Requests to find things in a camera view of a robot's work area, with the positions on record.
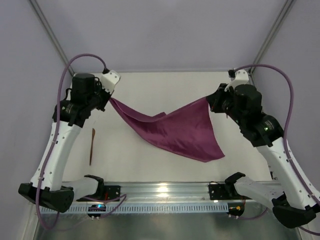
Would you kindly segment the purple cloth napkin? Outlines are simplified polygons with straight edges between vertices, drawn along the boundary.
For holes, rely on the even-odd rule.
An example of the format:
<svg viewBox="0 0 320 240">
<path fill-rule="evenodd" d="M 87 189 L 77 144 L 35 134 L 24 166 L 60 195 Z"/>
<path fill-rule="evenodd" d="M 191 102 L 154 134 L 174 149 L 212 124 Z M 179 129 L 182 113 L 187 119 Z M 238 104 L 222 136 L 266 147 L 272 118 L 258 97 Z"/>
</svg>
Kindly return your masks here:
<svg viewBox="0 0 320 240">
<path fill-rule="evenodd" d="M 203 163 L 225 157 L 204 97 L 169 114 L 161 112 L 154 116 L 140 113 L 115 98 L 110 103 L 144 141 L 159 149 Z"/>
</svg>

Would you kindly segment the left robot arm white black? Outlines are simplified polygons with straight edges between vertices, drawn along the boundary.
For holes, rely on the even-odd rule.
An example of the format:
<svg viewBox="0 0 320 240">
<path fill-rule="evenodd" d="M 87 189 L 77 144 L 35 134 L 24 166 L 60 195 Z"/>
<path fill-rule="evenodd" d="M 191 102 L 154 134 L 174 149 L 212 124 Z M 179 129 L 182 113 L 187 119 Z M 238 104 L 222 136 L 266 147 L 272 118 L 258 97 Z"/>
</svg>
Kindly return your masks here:
<svg viewBox="0 0 320 240">
<path fill-rule="evenodd" d="M 65 97 L 55 107 L 51 134 L 41 162 L 29 183 L 18 193 L 33 204 L 66 212 L 73 201 L 105 199 L 104 179 L 94 175 L 63 184 L 63 174 L 74 142 L 93 110 L 105 111 L 121 77 L 113 70 L 97 77 L 77 73 Z"/>
</svg>

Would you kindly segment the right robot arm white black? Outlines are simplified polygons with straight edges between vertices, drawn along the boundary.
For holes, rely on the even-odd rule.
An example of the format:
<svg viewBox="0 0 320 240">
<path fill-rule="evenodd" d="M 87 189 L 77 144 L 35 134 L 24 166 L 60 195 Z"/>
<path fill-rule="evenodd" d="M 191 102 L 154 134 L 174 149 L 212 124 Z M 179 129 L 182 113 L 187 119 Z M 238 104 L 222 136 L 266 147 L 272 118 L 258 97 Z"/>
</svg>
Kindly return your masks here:
<svg viewBox="0 0 320 240">
<path fill-rule="evenodd" d="M 224 113 L 239 126 L 240 133 L 264 157 L 280 183 L 279 188 L 268 187 L 237 172 L 225 180 L 228 193 L 264 205 L 289 229 L 313 221 L 320 211 L 313 198 L 319 198 L 320 193 L 307 180 L 295 158 L 287 156 L 284 131 L 273 116 L 263 112 L 262 94 L 249 84 L 228 89 L 222 83 L 206 101 L 213 113 Z"/>
</svg>

